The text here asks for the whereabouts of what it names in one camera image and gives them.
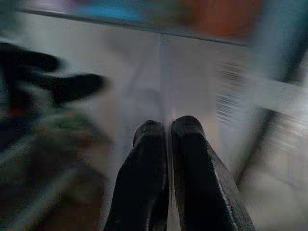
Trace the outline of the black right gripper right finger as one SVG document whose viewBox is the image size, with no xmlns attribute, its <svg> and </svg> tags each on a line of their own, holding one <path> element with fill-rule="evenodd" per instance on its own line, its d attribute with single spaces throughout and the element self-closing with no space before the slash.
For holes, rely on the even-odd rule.
<svg viewBox="0 0 308 231">
<path fill-rule="evenodd" d="M 200 122 L 172 122 L 175 197 L 183 231 L 253 231 L 235 180 L 206 140 Z"/>
</svg>

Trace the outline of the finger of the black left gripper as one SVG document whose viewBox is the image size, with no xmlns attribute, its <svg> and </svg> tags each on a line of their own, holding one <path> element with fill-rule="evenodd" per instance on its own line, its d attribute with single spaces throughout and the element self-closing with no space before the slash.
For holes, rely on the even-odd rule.
<svg viewBox="0 0 308 231">
<path fill-rule="evenodd" d="M 55 77 L 33 74 L 29 82 L 52 95 L 55 107 L 81 100 L 109 87 L 108 78 L 96 74 L 79 74 L 70 77 Z"/>
<path fill-rule="evenodd" d="M 58 57 L 19 47 L 15 49 L 15 59 L 21 67 L 30 67 L 44 72 L 53 72 L 62 67 L 62 61 Z"/>
</svg>

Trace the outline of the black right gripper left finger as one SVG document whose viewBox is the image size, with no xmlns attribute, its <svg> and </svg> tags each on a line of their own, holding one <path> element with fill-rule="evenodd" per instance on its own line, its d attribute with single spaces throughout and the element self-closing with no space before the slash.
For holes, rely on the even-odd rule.
<svg viewBox="0 0 308 231">
<path fill-rule="evenodd" d="M 148 120 L 138 127 L 133 147 L 120 168 L 106 231 L 165 231 L 169 182 L 163 125 Z"/>
</svg>

